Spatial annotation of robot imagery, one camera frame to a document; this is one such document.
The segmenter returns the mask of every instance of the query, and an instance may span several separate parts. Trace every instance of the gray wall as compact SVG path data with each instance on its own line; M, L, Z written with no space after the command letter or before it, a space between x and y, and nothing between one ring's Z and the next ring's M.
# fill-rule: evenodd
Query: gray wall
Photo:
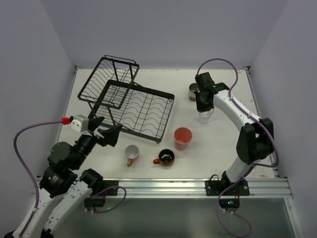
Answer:
M251 68L306 237L316 237L317 2L290 0Z
M0 237L14 230L29 206L32 183L12 142L21 128L63 116L72 64L39 0L0 7ZM31 171L42 174L59 126L34 129L18 141Z
M141 68L197 68L210 57L248 66L287 0L42 0L75 64L104 55Z

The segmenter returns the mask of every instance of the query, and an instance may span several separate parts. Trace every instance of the red plastic cup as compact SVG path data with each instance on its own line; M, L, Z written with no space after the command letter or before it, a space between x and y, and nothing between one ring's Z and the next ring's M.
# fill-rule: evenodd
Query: red plastic cup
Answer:
M183 151L188 146L189 142L192 140L192 132L185 128L180 127L174 132L174 145L176 150Z

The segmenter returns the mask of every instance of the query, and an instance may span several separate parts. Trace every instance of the orange mug handle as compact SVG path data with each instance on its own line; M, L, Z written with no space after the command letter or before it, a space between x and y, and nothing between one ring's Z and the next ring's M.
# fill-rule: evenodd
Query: orange mug handle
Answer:
M159 164L160 163L160 159L153 160L153 163L156 164L156 165Z
M128 159L128 164L127 164L127 166L130 167L130 166L132 165L132 163L133 163L133 160L132 160L132 159Z

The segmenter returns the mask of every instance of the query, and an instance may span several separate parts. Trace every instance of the black wire dish rack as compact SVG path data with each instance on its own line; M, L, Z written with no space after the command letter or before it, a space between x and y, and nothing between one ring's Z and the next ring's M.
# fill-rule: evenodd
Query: black wire dish rack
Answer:
M78 98L88 102L90 119L105 117L101 126L120 123L121 131L160 143L175 96L135 83L138 70L134 60L102 57Z

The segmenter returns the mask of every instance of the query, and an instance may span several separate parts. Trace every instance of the clear glass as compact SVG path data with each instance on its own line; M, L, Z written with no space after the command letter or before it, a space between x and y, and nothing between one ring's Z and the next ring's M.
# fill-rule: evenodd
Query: clear glass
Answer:
M214 109L212 108L210 111L199 113L198 121L201 124L206 124L211 118L213 112L214 112Z

